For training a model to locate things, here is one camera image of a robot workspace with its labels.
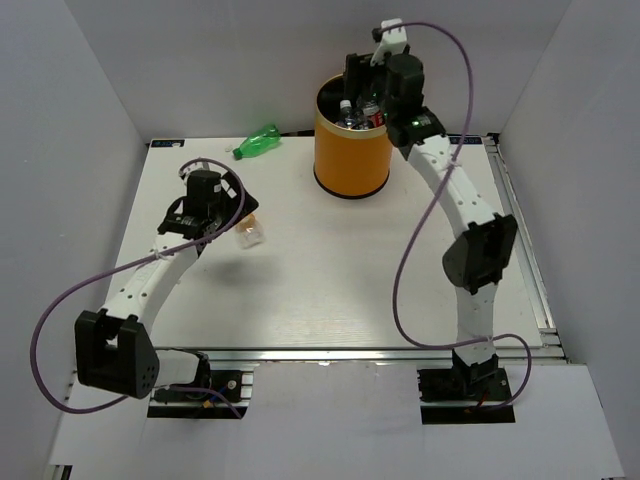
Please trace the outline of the red label clear bottle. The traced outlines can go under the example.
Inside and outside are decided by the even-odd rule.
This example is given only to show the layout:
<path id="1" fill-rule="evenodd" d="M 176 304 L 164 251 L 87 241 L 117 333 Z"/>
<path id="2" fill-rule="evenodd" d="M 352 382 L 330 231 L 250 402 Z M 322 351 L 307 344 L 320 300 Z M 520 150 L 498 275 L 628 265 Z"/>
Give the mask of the red label clear bottle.
<path id="1" fill-rule="evenodd" d="M 384 125 L 385 120 L 379 105 L 373 101 L 367 101 L 362 106 L 362 113 L 366 119 L 368 128 L 378 128 Z"/>

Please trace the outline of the orange cap clear bottle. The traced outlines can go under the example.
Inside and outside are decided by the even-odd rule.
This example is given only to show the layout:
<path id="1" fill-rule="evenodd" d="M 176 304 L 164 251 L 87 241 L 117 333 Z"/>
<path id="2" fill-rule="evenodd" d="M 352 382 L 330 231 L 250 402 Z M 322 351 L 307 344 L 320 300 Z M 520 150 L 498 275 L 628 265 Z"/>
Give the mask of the orange cap clear bottle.
<path id="1" fill-rule="evenodd" d="M 254 214 L 243 218 L 235 227 L 236 239 L 242 249 L 250 249 L 265 241 L 264 230 Z"/>

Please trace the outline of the green plastic bottle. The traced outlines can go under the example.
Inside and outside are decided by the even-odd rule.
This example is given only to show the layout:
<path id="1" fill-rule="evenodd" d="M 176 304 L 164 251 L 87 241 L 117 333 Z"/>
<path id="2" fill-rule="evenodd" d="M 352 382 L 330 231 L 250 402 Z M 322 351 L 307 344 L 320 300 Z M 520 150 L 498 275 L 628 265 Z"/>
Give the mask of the green plastic bottle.
<path id="1" fill-rule="evenodd" d="M 281 133 L 275 124 L 267 124 L 254 131 L 242 143 L 232 150 L 235 160 L 255 158 L 276 148 L 281 140 Z"/>

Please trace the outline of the blue cap clear bottle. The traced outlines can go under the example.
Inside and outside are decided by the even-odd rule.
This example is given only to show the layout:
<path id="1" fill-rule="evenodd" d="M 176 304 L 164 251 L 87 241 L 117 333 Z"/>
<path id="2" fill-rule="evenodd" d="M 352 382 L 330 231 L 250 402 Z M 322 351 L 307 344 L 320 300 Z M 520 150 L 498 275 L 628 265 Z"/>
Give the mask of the blue cap clear bottle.
<path id="1" fill-rule="evenodd" d="M 336 125 L 348 130 L 365 130 L 366 118 L 360 114 L 348 99 L 339 103 L 339 118 Z"/>

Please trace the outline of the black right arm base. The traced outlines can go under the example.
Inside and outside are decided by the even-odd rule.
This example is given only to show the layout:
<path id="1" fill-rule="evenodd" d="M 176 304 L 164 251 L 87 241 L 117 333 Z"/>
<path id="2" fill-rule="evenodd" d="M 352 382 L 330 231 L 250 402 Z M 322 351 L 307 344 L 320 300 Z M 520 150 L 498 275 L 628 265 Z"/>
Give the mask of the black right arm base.
<path id="1" fill-rule="evenodd" d="M 467 388 L 453 369 L 418 371 L 423 425 L 511 424 L 516 421 L 506 372 L 500 368 L 489 379 Z"/>

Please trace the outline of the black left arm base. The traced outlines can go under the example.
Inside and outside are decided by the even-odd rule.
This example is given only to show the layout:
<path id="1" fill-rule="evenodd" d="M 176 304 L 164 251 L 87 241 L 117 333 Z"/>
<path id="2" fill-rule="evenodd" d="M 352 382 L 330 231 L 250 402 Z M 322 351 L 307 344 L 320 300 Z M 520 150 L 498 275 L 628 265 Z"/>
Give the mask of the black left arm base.
<path id="1" fill-rule="evenodd" d="M 216 364 L 201 351 L 159 349 L 160 376 L 149 419 L 240 420 L 249 406 L 253 372 Z"/>

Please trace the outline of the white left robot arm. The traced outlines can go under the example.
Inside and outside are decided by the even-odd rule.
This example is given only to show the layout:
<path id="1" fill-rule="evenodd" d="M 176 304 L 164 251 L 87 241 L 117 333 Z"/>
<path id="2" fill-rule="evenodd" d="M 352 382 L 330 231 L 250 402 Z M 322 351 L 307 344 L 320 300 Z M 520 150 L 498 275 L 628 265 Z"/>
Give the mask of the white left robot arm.
<path id="1" fill-rule="evenodd" d="M 157 228 L 150 259 L 96 312 L 83 311 L 74 325 L 79 382 L 143 399 L 156 388 L 177 386 L 199 399 L 211 387 L 206 355 L 156 349 L 154 321 L 181 277 L 217 236 L 258 207 L 233 173 L 197 169 L 186 176 L 186 192 L 167 209 Z"/>

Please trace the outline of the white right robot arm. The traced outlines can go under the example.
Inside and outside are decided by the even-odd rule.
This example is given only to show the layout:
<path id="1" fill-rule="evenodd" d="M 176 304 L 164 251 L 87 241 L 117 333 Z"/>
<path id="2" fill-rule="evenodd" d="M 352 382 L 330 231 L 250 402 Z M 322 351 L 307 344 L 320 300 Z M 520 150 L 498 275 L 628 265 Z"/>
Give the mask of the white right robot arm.
<path id="1" fill-rule="evenodd" d="M 373 96 L 391 144 L 425 180 L 449 221 L 454 241 L 442 266 L 457 302 L 457 340 L 449 348 L 451 384 L 459 396 L 475 398 L 498 372 L 494 301 L 511 258 L 517 222 L 492 208 L 458 164 L 461 146 L 451 143 L 424 104 L 423 65 L 417 57 L 386 54 L 376 64 L 371 55 L 349 54 L 343 81 L 347 99 Z"/>

